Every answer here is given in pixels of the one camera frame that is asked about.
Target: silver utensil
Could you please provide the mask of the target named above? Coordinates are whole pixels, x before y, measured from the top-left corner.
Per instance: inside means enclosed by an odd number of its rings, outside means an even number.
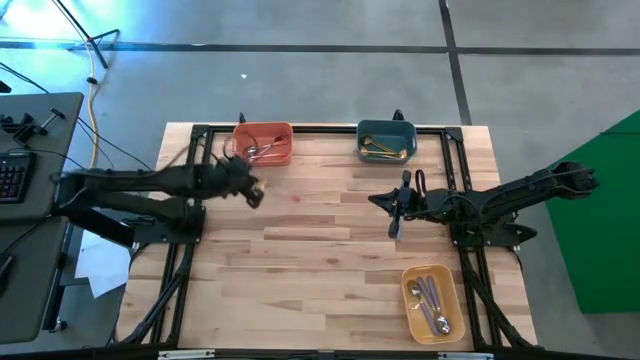
[[[433,278],[429,283],[425,282],[423,278],[418,278],[418,285],[420,285],[420,289],[426,294],[427,302],[433,310],[433,317],[436,320],[436,326],[443,334],[448,334],[451,332],[451,326],[449,325],[449,321],[444,315],[442,315],[442,310],[440,308],[440,298],[438,297],[438,290],[436,288],[436,284],[433,281]]]
[[[420,304],[420,308],[422,309],[422,313],[424,314],[424,318],[427,320],[429,327],[431,327],[431,333],[433,333],[433,335],[436,335],[436,336],[440,334],[440,331],[436,327],[436,323],[433,320],[433,316],[431,316],[431,312],[427,308],[427,304],[425,304],[425,302],[422,300],[422,296],[421,296],[422,292],[420,291],[420,287],[418,286],[418,283],[415,282],[414,280],[410,280],[407,282],[407,288],[409,289],[409,293],[411,295],[418,298],[418,302]]]
[[[287,137],[284,135],[279,135],[279,136],[276,136],[275,139],[273,139],[273,142],[271,144],[262,145],[262,146],[251,145],[248,148],[246,148],[245,151],[247,155],[249,155],[249,157],[256,158],[256,157],[262,156],[262,154],[266,153],[267,151],[269,151],[269,149],[271,149],[274,146],[284,145],[281,143],[284,142],[286,138]]]

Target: teal bin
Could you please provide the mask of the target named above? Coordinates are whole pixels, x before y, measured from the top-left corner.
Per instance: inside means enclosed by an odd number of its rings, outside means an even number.
[[[372,136],[377,143],[388,147],[394,152],[400,150],[407,151],[407,157],[404,159],[390,159],[375,156],[365,156],[360,152],[360,148],[364,146],[362,139],[364,136]],[[362,120],[357,127],[356,152],[363,162],[379,163],[379,164],[404,164],[418,150],[416,142],[416,127],[412,123],[404,119],[396,120]],[[381,151],[373,145],[366,146],[368,150]]]

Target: butcher block surface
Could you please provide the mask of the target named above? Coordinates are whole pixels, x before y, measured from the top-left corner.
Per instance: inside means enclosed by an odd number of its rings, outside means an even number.
[[[167,124],[158,168],[188,145],[192,125]],[[474,189],[498,185],[489,129],[462,129]],[[218,156],[229,136],[215,135]],[[367,201],[398,187],[405,169],[423,169],[428,189],[446,187],[439,138],[418,135],[418,152],[405,165],[364,164],[355,149],[355,134],[294,134],[290,165],[254,169],[266,181],[260,208],[252,210],[242,197],[204,202],[205,232],[193,259],[181,348],[472,350],[460,261],[447,228],[405,222],[402,241],[394,242],[387,237],[390,218]],[[461,187],[453,143],[451,153]],[[167,245],[150,245],[133,263],[119,338],[157,298],[166,252]],[[536,343],[515,256],[503,248],[486,252],[496,302],[523,337]],[[409,333],[400,278],[403,270],[425,264],[453,272],[467,329],[460,341],[425,346]],[[488,340],[486,312],[477,302]]]

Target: keyboard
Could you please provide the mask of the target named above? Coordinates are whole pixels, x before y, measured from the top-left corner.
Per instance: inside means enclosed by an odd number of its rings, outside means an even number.
[[[35,162],[32,152],[0,153],[0,204],[24,201]]]

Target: concrete floor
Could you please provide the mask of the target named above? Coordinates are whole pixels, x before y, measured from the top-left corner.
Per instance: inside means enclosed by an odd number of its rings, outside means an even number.
[[[449,0],[448,6],[458,46],[640,47],[635,0]],[[70,9],[93,34],[120,28],[122,42],[445,45],[437,0],[86,0]],[[0,21],[0,40],[7,38],[76,35],[49,1],[15,0]],[[95,101],[100,132],[149,164],[166,122],[229,121],[239,111],[261,121],[356,122],[388,118],[401,108],[416,124],[461,122],[445,54],[105,55],[112,67],[96,75],[102,79]],[[0,60],[50,91],[86,93],[83,51],[0,49]],[[471,120],[490,127],[503,181],[549,165],[638,110],[639,60],[461,55]],[[1,78],[15,93],[38,92],[8,74]],[[69,155],[88,164],[90,145],[78,130]],[[118,167],[136,167],[105,150]],[[107,163],[100,159],[99,165]],[[540,345],[640,358],[640,315],[580,313],[546,208],[523,211],[520,222],[539,230],[521,257]],[[67,330],[0,346],[0,353],[101,346],[120,295],[114,291],[93,300],[88,287],[76,287],[63,301]]]

